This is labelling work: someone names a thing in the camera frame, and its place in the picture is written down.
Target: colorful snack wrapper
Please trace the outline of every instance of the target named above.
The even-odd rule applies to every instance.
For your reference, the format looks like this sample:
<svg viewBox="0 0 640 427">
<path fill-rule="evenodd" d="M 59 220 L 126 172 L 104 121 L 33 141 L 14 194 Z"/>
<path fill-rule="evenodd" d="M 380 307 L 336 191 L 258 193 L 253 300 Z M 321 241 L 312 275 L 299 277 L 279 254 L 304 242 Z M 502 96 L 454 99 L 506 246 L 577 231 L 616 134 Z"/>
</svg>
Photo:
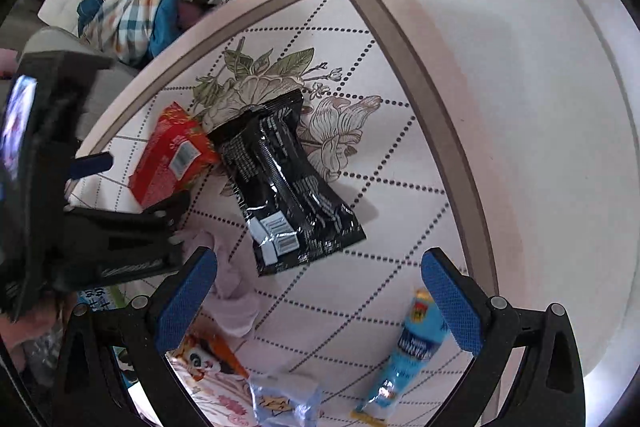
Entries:
<svg viewBox="0 0 640 427">
<path fill-rule="evenodd" d="M 219 159 L 200 124 L 174 102 L 160 115 L 129 177 L 129 188 L 146 208 L 188 188 L 207 165 Z"/>
<path fill-rule="evenodd" d="M 254 238 L 259 275 L 310 263 L 366 239 L 356 216 L 298 141 L 302 100 L 300 90 L 285 93 L 209 134 Z"/>
<path fill-rule="evenodd" d="M 351 412 L 351 417 L 375 427 L 385 427 L 402 393 L 440 349 L 448 333 L 447 323 L 430 293 L 426 289 L 418 290 L 404 319 L 396 349 L 369 395 Z"/>
<path fill-rule="evenodd" d="M 233 351 L 220 335 L 186 334 L 172 355 L 182 360 L 193 380 L 202 380 L 207 373 L 224 373 L 249 378 Z"/>
</svg>

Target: blue gripper pad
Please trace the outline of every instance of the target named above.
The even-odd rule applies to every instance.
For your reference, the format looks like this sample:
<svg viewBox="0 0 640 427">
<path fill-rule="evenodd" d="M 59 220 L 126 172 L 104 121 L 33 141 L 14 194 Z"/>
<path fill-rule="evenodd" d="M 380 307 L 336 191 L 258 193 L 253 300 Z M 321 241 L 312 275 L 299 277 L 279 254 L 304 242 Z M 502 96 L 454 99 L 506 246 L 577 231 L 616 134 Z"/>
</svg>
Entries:
<svg viewBox="0 0 640 427">
<path fill-rule="evenodd" d="M 187 328 L 216 280 L 217 272 L 216 254 L 207 249 L 185 277 L 182 285 L 177 288 L 156 321 L 155 344 L 160 353 L 180 346 Z"/>
<path fill-rule="evenodd" d="M 422 256 L 422 281 L 447 321 L 460 349 L 477 357 L 482 349 L 480 317 L 447 271 L 430 252 Z"/>
</svg>

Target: label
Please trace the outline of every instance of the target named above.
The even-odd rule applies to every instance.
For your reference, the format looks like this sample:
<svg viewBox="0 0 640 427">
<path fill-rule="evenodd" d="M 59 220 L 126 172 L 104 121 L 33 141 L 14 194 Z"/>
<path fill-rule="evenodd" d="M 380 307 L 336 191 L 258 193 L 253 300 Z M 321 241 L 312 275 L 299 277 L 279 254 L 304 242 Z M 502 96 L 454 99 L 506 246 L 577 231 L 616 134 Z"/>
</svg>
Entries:
<svg viewBox="0 0 640 427">
<path fill-rule="evenodd" d="M 276 249 L 273 246 L 271 237 L 269 237 L 269 234 L 261 225 L 260 221 L 258 221 L 257 217 L 252 217 L 249 220 L 249 232 L 251 232 L 251 236 L 255 239 L 255 242 L 258 243 L 258 246 L 260 247 L 264 264 L 266 266 L 269 266 L 270 264 L 276 264 L 278 262 Z"/>
<path fill-rule="evenodd" d="M 189 140 L 185 140 L 180 144 L 180 147 L 175 152 L 174 159 L 169 163 L 169 169 L 174 173 L 178 181 L 182 179 L 187 169 L 198 156 L 200 156 L 200 151 Z"/>
<path fill-rule="evenodd" d="M 271 236 L 278 257 L 300 248 L 296 231 L 291 228 L 281 210 L 261 219 L 260 222 Z"/>
<path fill-rule="evenodd" d="M 402 352 L 419 360 L 431 359 L 439 347 L 440 344 L 421 339 L 407 329 L 402 330 L 402 335 L 398 340 L 398 348 Z"/>
</svg>

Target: flower print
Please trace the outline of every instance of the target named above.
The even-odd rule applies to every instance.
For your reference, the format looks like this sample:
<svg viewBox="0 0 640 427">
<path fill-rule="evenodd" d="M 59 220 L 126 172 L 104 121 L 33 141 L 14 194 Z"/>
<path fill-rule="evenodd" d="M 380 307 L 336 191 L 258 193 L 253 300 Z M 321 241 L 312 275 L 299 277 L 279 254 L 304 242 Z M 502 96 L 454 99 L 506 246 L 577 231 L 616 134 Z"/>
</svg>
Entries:
<svg viewBox="0 0 640 427">
<path fill-rule="evenodd" d="M 324 94 L 331 92 L 331 87 L 325 86 L 321 82 L 314 82 L 314 85 L 311 87 L 309 100 L 313 100 L 315 98 L 322 98 Z"/>
<path fill-rule="evenodd" d="M 249 427 L 250 425 L 246 418 L 237 414 L 230 414 L 228 418 L 233 425 L 238 425 L 238 427 Z"/>
<path fill-rule="evenodd" d="M 342 68 L 335 68 L 329 73 L 329 80 L 334 82 L 340 82 L 342 80 Z"/>
<path fill-rule="evenodd" d="M 368 96 L 358 103 L 330 96 L 319 103 L 306 127 L 298 135 L 308 152 L 308 158 L 328 182 L 339 177 L 348 157 L 354 155 L 362 138 L 362 128 L 369 115 L 380 108 L 382 98 Z"/>
<path fill-rule="evenodd" d="M 225 83 L 226 90 L 203 113 L 202 127 L 205 132 L 210 132 L 244 111 L 303 85 L 294 76 L 255 74 L 250 74 L 235 84 Z"/>
<path fill-rule="evenodd" d="M 236 414 L 239 414 L 240 416 L 246 414 L 246 409 L 242 407 L 242 404 L 237 400 L 234 400 L 232 398 L 229 398 L 228 396 L 221 394 L 218 396 L 218 401 L 220 402 L 220 405 L 223 405 L 230 411 Z"/>
</svg>

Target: dotted line pattern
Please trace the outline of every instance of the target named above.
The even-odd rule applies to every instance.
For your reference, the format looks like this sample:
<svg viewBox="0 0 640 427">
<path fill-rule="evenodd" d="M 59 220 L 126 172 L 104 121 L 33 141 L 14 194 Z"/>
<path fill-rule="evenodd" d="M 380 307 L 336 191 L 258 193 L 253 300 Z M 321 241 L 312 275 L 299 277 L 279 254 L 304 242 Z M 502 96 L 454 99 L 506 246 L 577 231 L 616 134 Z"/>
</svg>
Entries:
<svg viewBox="0 0 640 427">
<path fill-rule="evenodd" d="M 335 89 L 336 91 L 334 93 L 327 93 L 326 96 L 339 96 L 340 98 L 352 98 L 353 100 L 362 100 L 364 98 L 364 96 L 362 96 L 361 94 L 338 92 L 342 89 L 341 87 L 336 87 Z M 383 100 L 382 103 L 385 103 L 386 105 L 395 105 L 398 107 L 411 107 L 411 104 L 409 102 L 399 102 L 398 100 L 389 100 L 388 98 Z"/>
<path fill-rule="evenodd" d="M 238 240 L 236 241 L 236 244 L 231 249 L 231 253 L 229 254 L 229 261 L 231 261 L 235 256 L 236 251 L 238 251 L 238 247 L 240 246 L 240 243 L 242 243 L 242 240 L 244 239 L 244 236 L 246 235 L 247 232 L 249 232 L 249 229 L 242 230 L 240 237 L 238 237 Z"/>
<path fill-rule="evenodd" d="M 277 31 L 289 31 L 289 30 L 300 30 L 300 31 L 314 31 L 314 32 L 345 32 L 345 33 L 364 33 L 366 35 L 370 34 L 369 30 L 354 30 L 351 28 L 328 28 L 327 26 L 271 26 L 268 28 L 249 28 L 246 30 L 247 33 L 252 32 L 277 32 Z"/>
<path fill-rule="evenodd" d="M 318 347 L 316 347 L 316 349 L 311 351 L 309 356 L 307 356 L 304 359 L 300 360 L 300 362 L 298 362 L 294 367 L 289 369 L 289 372 L 291 373 L 291 372 L 295 371 L 297 368 L 299 368 L 301 365 L 303 365 L 303 363 L 305 363 L 312 356 L 314 356 L 324 346 L 326 346 L 328 343 L 330 343 L 342 330 L 344 330 L 344 328 L 346 328 L 349 324 L 351 324 L 351 322 L 353 322 L 353 320 L 356 319 L 356 317 L 359 317 L 360 314 L 364 311 L 364 309 L 369 304 L 371 304 L 373 299 L 375 299 L 378 296 L 378 294 L 386 287 L 386 285 L 388 285 L 391 282 L 391 280 L 398 274 L 398 272 L 401 269 L 402 269 L 402 266 L 396 267 L 396 269 L 393 270 L 393 272 L 391 272 L 389 274 L 389 276 L 385 279 L 385 281 L 380 286 L 378 286 L 378 288 L 371 294 L 371 296 L 364 302 L 364 304 L 362 304 L 353 314 L 351 314 L 350 317 L 347 318 L 347 320 L 345 320 L 343 322 L 343 324 L 337 330 L 335 330 L 331 335 L 329 335 L 329 337 L 322 344 L 320 344 Z"/>
<path fill-rule="evenodd" d="M 439 374 L 440 371 L 442 371 L 445 367 L 447 367 L 447 365 L 449 365 L 451 362 L 453 362 L 457 357 L 459 357 L 462 354 L 462 349 L 459 350 L 459 352 L 457 352 L 455 355 L 453 355 L 453 357 L 451 357 L 449 360 L 447 360 L 447 362 L 443 363 L 439 368 L 437 368 L 435 371 L 433 371 L 433 373 L 431 373 L 427 378 L 424 378 L 422 380 L 420 380 L 420 382 L 418 382 L 417 384 L 415 384 L 411 389 L 409 389 L 408 391 L 406 391 L 404 393 L 404 395 L 406 396 L 407 394 L 409 394 L 411 391 L 415 391 L 416 389 L 418 389 L 422 384 L 428 382 L 429 380 L 431 380 L 431 378 L 435 377 L 436 375 Z"/>
<path fill-rule="evenodd" d="M 251 367 L 247 367 L 247 366 L 245 366 L 245 365 L 243 365 L 243 367 L 244 367 L 247 371 L 249 371 L 249 373 L 255 373 L 256 375 L 264 375 L 264 373 L 263 373 L 263 372 L 258 371 L 257 369 L 252 369 Z"/>
<path fill-rule="evenodd" d="M 71 194 L 74 198 L 76 198 L 76 200 L 80 201 L 80 203 L 84 204 L 84 206 L 86 206 L 87 208 L 91 208 L 90 205 L 84 203 L 84 201 L 82 201 L 80 198 L 78 198 L 78 196 L 76 196 L 75 194 Z"/>
<path fill-rule="evenodd" d="M 443 208 L 441 208 L 439 213 L 436 214 L 436 217 L 430 223 L 429 228 L 427 228 L 427 230 L 424 231 L 424 233 L 422 234 L 420 239 L 416 242 L 414 247 L 409 251 L 409 253 L 407 255 L 404 256 L 404 259 L 406 261 L 410 260 L 411 256 L 418 250 L 418 248 L 420 248 L 420 245 L 422 245 L 422 242 L 427 238 L 428 235 L 430 235 L 431 230 L 433 230 L 433 228 L 438 223 L 440 218 L 442 218 L 442 216 L 447 212 L 447 208 L 449 208 L 449 201 L 447 201 L 447 203 L 445 203 L 445 206 Z M 338 335 L 342 330 L 344 330 L 344 328 L 346 328 L 351 323 L 351 321 L 353 321 L 353 319 L 355 319 L 355 317 L 360 316 L 360 314 L 364 311 L 364 309 L 373 301 L 373 299 L 375 299 L 378 296 L 378 294 L 389 284 L 391 279 L 393 279 L 396 276 L 396 274 L 398 274 L 398 272 L 402 268 L 403 268 L 403 265 L 401 265 L 401 264 L 400 265 L 396 265 L 395 270 L 393 270 L 393 272 L 391 272 L 391 274 L 385 279 L 385 282 L 383 282 L 378 287 L 378 289 L 376 289 L 376 291 L 374 291 L 372 293 L 372 295 L 364 302 L 364 304 L 362 304 L 352 315 L 350 315 L 350 317 L 337 330 L 335 330 L 334 333 L 332 333 L 329 336 L 329 338 L 327 338 L 327 340 L 325 340 L 322 344 L 320 344 L 318 347 L 316 347 L 316 349 L 311 351 L 311 355 L 314 355 L 318 351 L 320 351 L 324 346 L 326 346 L 326 344 L 331 342 L 336 335 Z M 303 363 L 305 363 L 309 358 L 310 357 L 306 357 L 305 359 L 303 359 L 300 362 L 298 362 L 298 364 L 296 364 L 292 369 L 290 369 L 290 371 L 295 371 Z"/>
<path fill-rule="evenodd" d="M 352 257 L 362 257 L 363 259 L 370 259 L 372 261 L 380 261 L 382 263 L 391 263 L 391 264 L 402 264 L 407 266 L 420 266 L 420 263 L 417 261 L 408 261 L 406 259 L 394 259 L 393 257 L 387 257 L 385 255 L 372 255 L 370 253 L 364 253 L 356 250 L 349 250 L 345 248 L 342 250 L 342 253 L 345 255 L 351 255 Z"/>
<path fill-rule="evenodd" d="M 318 6 L 318 8 L 316 8 L 316 10 L 309 16 L 309 18 L 306 20 L 306 22 L 302 25 L 302 28 L 300 28 L 295 35 L 293 35 L 293 38 L 290 40 L 289 44 L 287 44 L 287 47 L 284 48 L 284 51 L 280 54 L 280 58 L 284 57 L 287 52 L 289 51 L 289 49 L 293 46 L 293 43 L 296 41 L 296 39 L 300 36 L 300 34 L 309 26 L 309 23 L 313 20 L 313 18 L 318 15 L 318 12 L 322 9 L 322 7 L 327 3 L 328 0 L 323 0 L 320 3 L 320 6 Z"/>
<path fill-rule="evenodd" d="M 403 400 L 401 400 L 398 403 L 402 403 L 404 405 L 440 405 L 440 404 L 442 404 L 442 401 L 436 401 L 436 402 L 411 402 L 411 401 L 403 401 Z"/>
<path fill-rule="evenodd" d="M 353 63 L 353 66 L 351 67 L 351 69 L 347 71 L 346 75 L 342 78 L 342 81 L 340 82 L 340 87 L 335 88 L 334 96 L 338 96 L 338 91 L 342 90 L 342 88 L 344 87 L 344 84 L 347 83 L 347 80 L 349 80 L 351 75 L 355 72 L 356 68 L 362 63 L 362 61 L 364 60 L 364 57 L 367 56 L 367 53 L 369 53 L 370 49 L 372 49 L 375 43 L 376 41 L 373 39 L 369 41 L 369 44 L 367 44 L 366 47 L 363 49 L 362 53 L 360 54 L 360 57 L 356 58 L 356 61 Z"/>
<path fill-rule="evenodd" d="M 130 140 L 132 142 L 144 142 L 144 143 L 148 142 L 148 140 L 145 140 L 144 138 L 132 138 L 130 136 L 121 136 L 119 134 L 116 134 L 116 136 L 114 136 L 114 138 L 118 138 L 120 140 Z"/>
<path fill-rule="evenodd" d="M 153 288 L 154 290 L 158 289 L 158 286 L 153 286 L 148 280 L 146 279 L 140 279 L 143 283 L 145 283 L 147 286 L 151 286 L 151 288 Z"/>
<path fill-rule="evenodd" d="M 358 378 L 356 378 L 354 381 L 352 381 L 351 383 L 345 385 L 340 391 L 337 391 L 336 393 L 331 393 L 327 398 L 325 398 L 324 400 L 322 400 L 322 403 L 327 403 L 329 400 L 331 400 L 332 398 L 338 396 L 339 394 L 344 393 L 348 388 L 356 385 L 360 380 L 363 380 L 364 378 L 367 378 L 371 373 L 373 373 L 374 371 L 378 370 L 380 367 L 382 367 L 386 361 L 388 360 L 388 357 L 383 360 L 382 362 L 380 362 L 379 364 L 376 364 L 374 367 L 372 367 L 371 369 L 369 369 L 366 373 L 364 373 L 364 375 L 359 376 Z"/>
<path fill-rule="evenodd" d="M 257 294 L 259 294 L 259 295 L 262 295 L 263 297 L 267 297 L 267 298 L 270 298 L 270 299 L 277 299 L 277 297 L 275 295 L 271 294 L 271 293 L 263 292 L 261 290 L 256 290 L 255 292 Z M 305 310 L 322 313 L 324 315 L 333 315 L 334 317 L 346 317 L 346 316 L 348 316 L 348 314 L 346 314 L 344 312 L 337 312 L 337 311 L 333 311 L 333 310 L 327 310 L 327 309 L 324 309 L 324 308 L 318 308 L 317 306 L 313 306 L 312 304 L 304 304 L 302 302 L 292 301 L 291 299 L 282 299 L 281 302 L 284 302 L 285 304 L 291 304 L 292 306 L 296 306 L 297 308 L 302 308 L 302 309 L 305 309 Z M 370 317 L 356 317 L 356 320 L 361 321 L 361 322 L 370 323 L 370 324 L 382 324 L 382 325 L 385 325 L 385 326 L 394 326 L 394 327 L 402 326 L 402 322 L 390 321 L 390 320 L 386 320 L 386 319 L 372 319 Z"/>
<path fill-rule="evenodd" d="M 213 66 L 211 67 L 211 69 L 209 70 L 209 73 L 213 73 L 213 70 L 216 69 L 218 63 L 220 62 L 220 60 L 222 59 L 222 57 L 225 56 L 225 52 L 229 49 L 229 46 L 233 43 L 235 37 L 231 37 L 225 44 L 225 47 L 222 49 L 222 51 L 220 52 L 220 55 L 218 55 L 218 58 L 216 58 L 216 61 L 213 63 Z"/>
<path fill-rule="evenodd" d="M 343 422 L 343 423 L 347 423 L 350 422 L 351 420 L 345 420 L 343 418 L 334 418 L 333 416 L 321 416 L 320 417 L 321 420 L 331 420 L 333 422 Z"/>
<path fill-rule="evenodd" d="M 274 346 L 274 347 L 278 347 L 280 349 L 284 349 L 285 351 L 290 351 L 292 353 L 295 353 L 297 355 L 310 355 L 310 353 L 308 351 L 302 351 L 301 349 L 296 349 L 295 347 L 289 347 L 289 346 L 284 346 L 284 344 L 279 344 L 277 342 L 273 342 L 273 341 L 269 341 L 267 339 L 264 339 L 262 337 L 254 337 L 255 340 L 265 343 L 265 344 L 269 344 L 270 346 Z M 362 367 L 364 369 L 370 369 L 371 367 L 373 367 L 370 364 L 367 363 L 358 363 L 358 362 L 350 362 L 349 360 L 340 360 L 340 359 L 334 359 L 332 357 L 323 357 L 321 355 L 312 355 L 313 358 L 315 359 L 319 359 L 319 360 L 324 360 L 326 362 L 334 362 L 334 363 L 341 363 L 343 365 L 351 365 L 352 367 Z"/>
<path fill-rule="evenodd" d="M 220 223 L 225 223 L 226 225 L 231 225 L 232 227 L 236 227 L 237 229 L 245 229 L 246 224 L 238 223 L 236 221 L 232 221 L 230 219 L 225 219 L 224 217 L 214 216 L 213 214 L 209 214 L 207 212 L 203 212 L 201 210 L 194 210 L 193 214 L 196 216 L 209 217 L 209 219 L 213 219 L 215 221 L 219 221 Z"/>
<path fill-rule="evenodd" d="M 269 308 L 267 312 L 264 314 L 264 317 L 262 317 L 260 321 L 255 325 L 255 331 L 258 331 L 258 328 L 260 328 L 260 326 L 264 324 L 265 320 L 267 320 L 267 317 L 273 313 L 273 311 L 278 307 L 278 304 L 280 304 L 282 300 L 287 296 L 287 294 L 293 289 L 293 286 L 296 285 L 296 283 L 305 274 L 308 268 L 309 268 L 308 264 L 302 267 L 302 270 L 298 272 L 298 275 L 296 275 L 296 278 L 291 281 L 291 284 L 287 286 L 286 290 L 282 292 L 282 295 L 278 297 L 278 299 L 271 305 L 271 308 Z"/>
<path fill-rule="evenodd" d="M 98 178 L 98 186 L 95 189 L 95 201 L 94 201 L 93 208 L 97 208 L 98 207 L 98 196 L 100 195 L 100 185 L 101 184 L 102 184 L 102 179 Z"/>
<path fill-rule="evenodd" d="M 161 91 L 186 91 L 191 90 L 197 86 L 184 86 L 184 87 L 163 87 Z"/>
<path fill-rule="evenodd" d="M 438 407 L 440 407 L 440 404 L 434 405 L 433 407 L 431 407 L 431 409 L 429 409 L 426 412 L 423 412 L 420 416 L 415 417 L 412 420 L 409 420 L 407 423 L 401 423 L 401 424 L 390 424 L 392 427 L 424 427 L 423 423 L 413 423 L 416 420 L 422 418 L 423 416 L 428 415 L 430 412 L 435 411 Z"/>
<path fill-rule="evenodd" d="M 380 171 L 382 171 L 382 169 L 385 167 L 386 163 L 391 158 L 391 155 L 394 152 L 396 152 L 396 149 L 398 148 L 399 143 L 402 141 L 402 138 L 404 138 L 404 136 L 406 135 L 407 131 L 409 131 L 409 128 L 414 124 L 414 121 L 415 121 L 415 116 L 412 116 L 409 119 L 409 121 L 406 123 L 406 125 L 404 126 L 402 131 L 400 132 L 400 135 L 398 136 L 398 138 L 396 138 L 396 141 L 391 145 L 391 147 L 389 148 L 388 152 L 385 154 L 385 157 L 380 161 L 380 164 L 378 165 L 376 170 L 373 171 L 373 176 L 370 176 L 368 178 L 369 181 L 367 181 L 365 183 L 364 187 L 361 188 L 360 192 L 358 193 L 356 198 L 353 200 L 353 203 L 350 204 L 351 208 L 354 208 L 360 202 L 360 200 L 362 199 L 362 197 L 365 194 L 365 192 L 367 192 L 367 190 L 371 186 L 371 183 L 372 183 L 371 181 L 372 180 L 376 180 L 378 178 L 378 175 L 380 174 Z"/>
<path fill-rule="evenodd" d="M 153 110 L 154 105 L 156 105 L 157 99 L 158 99 L 158 95 L 156 94 L 153 100 L 151 101 L 151 103 L 149 104 L 149 108 L 146 110 L 145 118 L 142 121 L 142 125 L 140 125 L 140 129 L 136 134 L 136 138 L 140 138 L 140 135 L 142 134 L 142 130 L 145 128 L 146 121 L 149 119 L 149 116 L 151 115 L 151 111 Z M 131 148 L 131 152 L 129 153 L 129 159 L 127 159 L 127 164 L 125 165 L 124 171 L 122 172 L 122 183 L 124 183 L 124 180 L 127 178 L 127 173 L 129 172 L 129 166 L 131 165 L 131 160 L 133 159 L 133 153 L 136 151 L 137 147 L 138 147 L 138 144 L 134 143 L 133 147 Z M 118 189 L 118 195 L 116 196 L 116 203 L 113 207 L 113 210 L 118 209 L 118 204 L 120 203 L 120 196 L 122 195 L 122 189 L 126 186 L 127 185 L 122 185 Z"/>
<path fill-rule="evenodd" d="M 99 176 L 100 178 L 102 178 L 103 180 L 107 180 L 108 182 L 115 183 L 116 185 L 119 185 L 120 187 L 129 188 L 129 187 L 128 187 L 127 185 L 125 185 L 124 183 L 122 183 L 122 182 L 117 182 L 116 180 L 112 180 L 111 178 L 108 178 L 108 177 L 107 177 L 107 176 L 105 176 L 104 174 L 100 174 L 100 173 L 98 173 L 98 176 Z"/>
<path fill-rule="evenodd" d="M 111 142 L 109 142 L 108 146 L 107 146 L 107 150 L 106 152 L 111 151 Z M 102 185 L 102 178 L 100 176 L 98 176 L 98 186 L 95 189 L 95 203 L 93 208 L 97 208 L 98 207 L 98 196 L 100 196 L 100 186 Z M 118 209 L 118 200 L 120 199 L 120 192 L 122 191 L 122 187 L 119 188 L 118 190 L 118 197 L 116 198 L 116 207 L 114 210 Z"/>
<path fill-rule="evenodd" d="M 357 396 L 349 396 L 348 394 L 340 394 L 340 395 L 338 395 L 338 397 L 339 398 L 345 398 L 347 400 L 354 400 L 354 401 L 362 400 L 362 397 L 358 398 Z M 440 405 L 442 403 L 442 401 L 414 402 L 414 401 L 401 400 L 398 403 L 401 403 L 401 404 L 404 404 L 404 405 Z"/>
<path fill-rule="evenodd" d="M 196 203 L 198 202 L 198 198 L 202 194 L 202 191 L 204 190 L 204 187 L 207 184 L 207 180 L 209 180 L 209 176 L 211 175 L 212 171 L 213 171 L 213 167 L 209 167 L 209 170 L 207 170 L 207 173 L 204 175 L 202 179 L 202 183 L 200 184 L 200 188 L 196 192 L 196 195 L 193 197 L 193 201 L 191 201 L 191 205 L 189 207 L 189 210 L 187 210 L 186 216 L 184 216 L 184 220 L 182 222 L 181 228 L 183 228 L 187 224 L 187 221 L 191 217 L 191 214 L 193 214 L 193 210 L 196 206 Z"/>
<path fill-rule="evenodd" d="M 356 178 L 357 180 L 364 180 L 364 181 L 371 181 L 371 182 L 376 182 L 376 183 L 383 183 L 385 185 L 391 185 L 391 186 L 396 186 L 396 187 L 402 187 L 402 188 L 414 188 L 415 190 L 421 190 L 422 192 L 431 192 L 434 194 L 442 194 L 443 196 L 445 194 L 447 194 L 443 188 L 435 188 L 435 187 L 428 187 L 425 185 L 418 185 L 418 184 L 413 184 L 413 183 L 406 183 L 406 182 L 399 182 L 397 180 L 389 180 L 387 178 L 376 178 L 375 176 L 367 176 L 365 174 L 358 174 L 357 172 L 347 172 L 347 171 L 341 171 L 342 175 L 345 178 Z"/>
</svg>

